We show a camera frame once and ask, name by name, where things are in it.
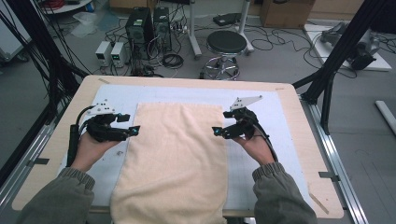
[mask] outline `wrist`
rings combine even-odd
[[[262,159],[258,159],[257,162],[259,163],[260,166],[262,166],[262,165],[266,165],[269,163],[273,163],[273,162],[275,162],[275,160],[272,156],[270,156],[270,157],[264,157]]]
[[[83,173],[86,173],[87,171],[89,171],[91,169],[91,167],[88,167],[87,165],[83,165],[83,164],[80,164],[79,162],[75,162],[75,161],[72,163],[70,168],[79,170]]]

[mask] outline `table surface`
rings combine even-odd
[[[340,218],[344,215],[332,181],[329,178],[320,178],[318,175],[318,172],[327,172],[327,168],[321,157],[317,142],[312,134],[297,93],[290,84],[107,76],[89,76],[84,79],[69,107],[64,112],[52,137],[39,156],[40,158],[48,158],[49,163],[46,165],[37,164],[32,168],[32,171],[27,176],[12,203],[13,209],[22,210],[40,189],[56,177],[58,168],[68,148],[68,137],[66,136],[69,135],[70,124],[75,122],[78,113],[83,108],[92,103],[100,86],[106,84],[277,92],[317,216],[323,218]],[[241,211],[225,210],[223,211],[223,215],[227,217],[241,217],[244,213]]]

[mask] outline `round stool seat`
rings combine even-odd
[[[207,37],[207,47],[217,54],[240,54],[247,47],[247,41],[232,31],[216,31]]]

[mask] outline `small device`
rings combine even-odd
[[[218,26],[230,25],[238,21],[241,21],[241,13],[229,13],[213,18],[213,22]]]
[[[113,50],[111,50],[111,59],[113,60],[114,66],[123,67],[127,60],[128,55],[124,43],[116,42]]]
[[[107,67],[111,63],[111,44],[108,41],[102,41],[95,54],[99,60],[99,64],[103,67]]]
[[[252,137],[261,136],[270,148],[274,161],[278,161],[276,152],[270,141],[270,135],[260,125],[256,114],[247,109],[247,105],[251,105],[261,99],[262,96],[236,98],[235,102],[230,106],[230,111],[223,112],[224,118],[234,118],[236,123],[226,128],[212,127],[213,134],[215,136],[221,136],[224,139],[233,139],[244,135],[247,140]]]
[[[94,117],[85,120],[82,125],[79,126],[79,120],[86,111],[90,116]],[[85,128],[90,136],[98,142],[125,141],[131,136],[137,136],[139,134],[140,126],[129,127],[128,129],[111,127],[111,123],[113,121],[117,120],[117,122],[126,122],[130,117],[131,116],[128,114],[116,114],[114,107],[111,106],[107,100],[104,100],[100,104],[98,103],[84,108],[78,114],[76,124],[70,125],[69,149],[67,150],[66,167],[70,167],[76,158],[78,152],[78,141]]]
[[[152,20],[154,22],[155,36],[158,36],[157,44],[159,49],[171,51],[172,42],[169,23],[169,7],[154,8]]]

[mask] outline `hand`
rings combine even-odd
[[[98,142],[88,133],[84,133],[79,139],[78,151],[71,168],[87,172],[102,158],[106,151],[119,142]]]
[[[275,162],[270,148],[257,130],[254,131],[250,139],[236,137],[233,140],[241,145],[247,154],[257,161],[259,165]]]

